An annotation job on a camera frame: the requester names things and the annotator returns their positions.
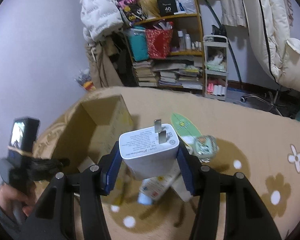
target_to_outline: printed bag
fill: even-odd
[[[150,58],[165,59],[170,53],[172,30],[146,29],[148,54]]]

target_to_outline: white flower pattern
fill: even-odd
[[[297,172],[300,173],[300,153],[297,153],[297,150],[294,145],[291,144],[290,147],[291,147],[293,154],[288,155],[288,161],[290,163],[294,163],[296,166]]]

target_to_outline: chair base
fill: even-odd
[[[269,91],[269,96],[270,96],[270,100],[269,100],[269,101],[267,101],[267,100],[265,100],[265,99],[263,99],[263,98],[261,98],[261,97],[259,97],[259,96],[257,96],[257,95],[254,95],[254,94],[250,94],[250,95],[243,96],[243,97],[240,98],[240,101],[243,102],[243,103],[245,103],[246,100],[247,100],[247,98],[256,98],[256,99],[258,99],[259,101],[261,101],[261,102],[263,102],[263,103],[265,103],[265,104],[267,104],[267,105],[270,106],[268,112],[274,110],[278,115],[283,116],[283,115],[281,114],[281,112],[279,111],[278,107],[285,107],[285,108],[287,108],[287,106],[279,105],[279,104],[277,103],[278,98],[279,98],[279,94],[280,94],[280,88],[277,90],[277,92],[276,92],[276,94],[275,94],[274,96],[273,96],[273,94]]]

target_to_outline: white dot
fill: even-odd
[[[234,160],[233,166],[234,166],[237,170],[241,169],[241,167],[242,167],[241,162],[240,162],[239,160]]]
[[[127,216],[123,219],[123,223],[127,228],[133,228],[136,224],[134,217]]]
[[[117,212],[119,212],[119,210],[120,210],[120,207],[111,205],[111,211],[112,211],[112,212],[117,213]]]
[[[277,205],[277,204],[280,202],[280,198],[281,198],[280,192],[277,191],[277,190],[275,190],[275,191],[272,192],[272,194],[271,194],[271,203],[272,203],[273,205]]]

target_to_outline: stack of books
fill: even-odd
[[[154,65],[153,60],[146,60],[133,63],[133,68],[138,78],[140,87],[157,87],[158,77],[151,70]]]
[[[202,90],[200,67],[183,63],[155,65],[152,71],[160,73],[159,85]]]

